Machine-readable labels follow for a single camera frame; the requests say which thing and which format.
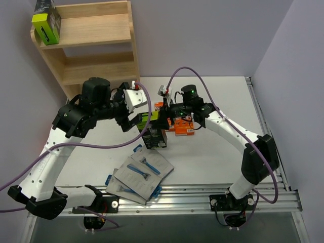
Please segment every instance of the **gray wall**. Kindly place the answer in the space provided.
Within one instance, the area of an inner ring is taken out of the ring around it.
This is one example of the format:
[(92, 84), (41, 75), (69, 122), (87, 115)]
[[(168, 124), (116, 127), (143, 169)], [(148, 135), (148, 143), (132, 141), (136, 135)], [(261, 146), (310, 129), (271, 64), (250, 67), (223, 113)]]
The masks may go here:
[[(0, 3), (0, 185), (41, 152), (65, 98), (30, 40), (33, 8), (24, 0)], [(0, 209), (22, 207), (0, 193)], [(0, 242), (20, 239), (26, 212), (0, 214)]]
[[(89, 2), (103, 0), (55, 0), (57, 5)], [(204, 76), (241, 76), (255, 72), (292, 0), (131, 2), (141, 76), (169, 76), (184, 65)]]
[(253, 83), (312, 242), (324, 232), (324, 1), (294, 0)]

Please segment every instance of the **white table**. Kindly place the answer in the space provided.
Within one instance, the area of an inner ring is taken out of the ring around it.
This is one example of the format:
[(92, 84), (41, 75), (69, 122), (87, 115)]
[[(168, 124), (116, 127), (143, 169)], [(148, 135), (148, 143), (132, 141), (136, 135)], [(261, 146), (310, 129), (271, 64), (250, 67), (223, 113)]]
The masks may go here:
[[(262, 134), (261, 127), (244, 77), (204, 77), (207, 87), (217, 106), (225, 114), (247, 128)], [(157, 95), (160, 85), (166, 85), (168, 77), (143, 77), (141, 83), (150, 93), (152, 105), (161, 102)], [(207, 94), (196, 77), (176, 77), (171, 87), (173, 94), (183, 86), (195, 84), (198, 94), (209, 102)], [(141, 107), (136, 112), (145, 112)], [(123, 133), (114, 120), (98, 122), (90, 130), (84, 143), (113, 145), (126, 142), (138, 134), (136, 127)], [(200, 129), (194, 136), (176, 137), (168, 132), (168, 147), (159, 152), (175, 167), (164, 180), (170, 184), (227, 184), (233, 183), (240, 174), (242, 155), (226, 140), (207, 129)], [(119, 149), (92, 149), (77, 147), (67, 161), (58, 186), (79, 186), (84, 184), (103, 185), (107, 176), (132, 154), (133, 148), (143, 140)]]

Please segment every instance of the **black mount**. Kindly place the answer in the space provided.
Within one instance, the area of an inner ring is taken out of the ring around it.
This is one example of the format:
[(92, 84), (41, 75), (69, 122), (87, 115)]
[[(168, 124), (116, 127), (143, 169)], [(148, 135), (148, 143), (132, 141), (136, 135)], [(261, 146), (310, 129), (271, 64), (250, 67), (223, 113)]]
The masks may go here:
[[(246, 211), (253, 210), (253, 205), (248, 204), (248, 200), (253, 199), (251, 194), (246, 195), (242, 199), (237, 200), (231, 193), (227, 195), (210, 195), (209, 201), (211, 210), (215, 212), (217, 221), (223, 226), (240, 227), (246, 220)], [(224, 214), (224, 221), (226, 225), (219, 221), (217, 212), (230, 212), (236, 211), (231, 214)]]

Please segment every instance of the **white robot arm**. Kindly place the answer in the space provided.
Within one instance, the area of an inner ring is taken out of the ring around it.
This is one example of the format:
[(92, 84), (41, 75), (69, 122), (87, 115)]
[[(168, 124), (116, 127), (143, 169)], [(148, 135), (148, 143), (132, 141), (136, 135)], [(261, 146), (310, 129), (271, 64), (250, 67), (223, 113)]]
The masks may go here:
[(226, 139), (242, 154), (241, 175), (229, 187), (227, 191), (228, 197), (231, 198), (231, 203), (247, 200), (247, 195), (258, 183), (269, 175), (269, 171), (253, 147), (225, 119), (230, 121), (242, 134), (254, 143), (266, 158), (273, 171), (279, 167), (274, 139), (267, 134), (261, 136), (248, 131), (228, 118), (221, 110), (216, 111), (212, 103), (205, 103), (198, 96), (195, 85), (184, 86), (181, 92), (183, 103), (171, 104), (171, 89), (167, 90), (165, 86), (160, 87), (158, 94), (164, 97), (164, 105), (160, 108), (160, 117), (155, 127), (168, 129), (168, 118), (174, 121), (177, 117), (184, 118), (187, 115), (191, 115), (193, 120), (202, 127)]
[(95, 209), (102, 197), (102, 193), (95, 187), (55, 187), (75, 146), (63, 146), (54, 150), (50, 148), (61, 143), (81, 143), (98, 120), (114, 118), (124, 132), (141, 120), (140, 115), (131, 121), (128, 116), (135, 108), (147, 104), (143, 90), (131, 89), (127, 83), (123, 83), (113, 98), (110, 97), (109, 81), (103, 78), (86, 81), (82, 94), (63, 106), (53, 121), (41, 154), (46, 150), (50, 153), (32, 168), (18, 186), (10, 187), (8, 195), (25, 204), (32, 214), (45, 219), (56, 218), (65, 208), (84, 206)]

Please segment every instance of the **wooden shelf board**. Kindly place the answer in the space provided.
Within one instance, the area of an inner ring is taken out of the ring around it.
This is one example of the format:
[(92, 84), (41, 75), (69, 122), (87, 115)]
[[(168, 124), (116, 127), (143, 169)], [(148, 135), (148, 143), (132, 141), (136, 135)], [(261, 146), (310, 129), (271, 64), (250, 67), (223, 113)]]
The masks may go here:
[(60, 42), (41, 49), (131, 42), (128, 14), (62, 19)]
[(109, 81), (136, 79), (132, 52), (68, 57), (63, 85), (83, 84), (90, 77)]

